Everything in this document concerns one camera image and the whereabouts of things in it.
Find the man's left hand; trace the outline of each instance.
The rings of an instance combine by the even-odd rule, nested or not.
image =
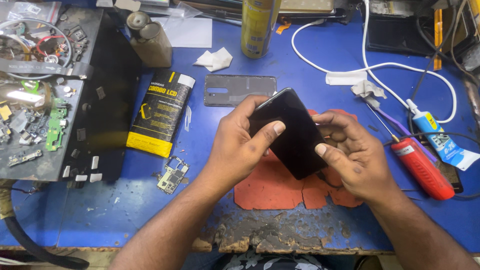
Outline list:
[[[262,155],[268,155],[270,145],[285,130],[281,121],[274,121],[250,137],[248,118],[267,99],[267,96],[247,96],[218,124],[210,157],[201,174],[226,192],[250,175]]]

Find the yellow and black package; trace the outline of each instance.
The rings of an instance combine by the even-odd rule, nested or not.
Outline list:
[[[195,80],[158,69],[128,133],[127,146],[167,158]]]

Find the forearm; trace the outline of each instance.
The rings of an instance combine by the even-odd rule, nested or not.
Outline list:
[[[405,270],[480,269],[464,248],[400,190],[370,203]]]
[[[110,269],[180,269],[217,201],[227,192],[199,175],[119,252]]]

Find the black smartphone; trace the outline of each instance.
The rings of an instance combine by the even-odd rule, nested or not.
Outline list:
[[[250,116],[250,136],[266,124],[280,120],[285,131],[272,143],[270,149],[292,173],[295,179],[303,179],[327,167],[315,153],[315,146],[325,143],[316,124],[295,91],[288,87],[258,106]]]

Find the red screwdriver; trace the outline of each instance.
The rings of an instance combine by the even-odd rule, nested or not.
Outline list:
[[[397,136],[393,135],[388,129],[382,119],[380,119],[380,117],[378,117],[373,111],[370,105],[367,104],[367,106],[392,135],[394,141],[392,144],[392,150],[415,177],[425,192],[436,200],[446,200],[453,197],[455,192],[452,184],[445,179],[440,170],[435,167],[427,156],[425,156],[419,145],[411,138],[399,140]]]

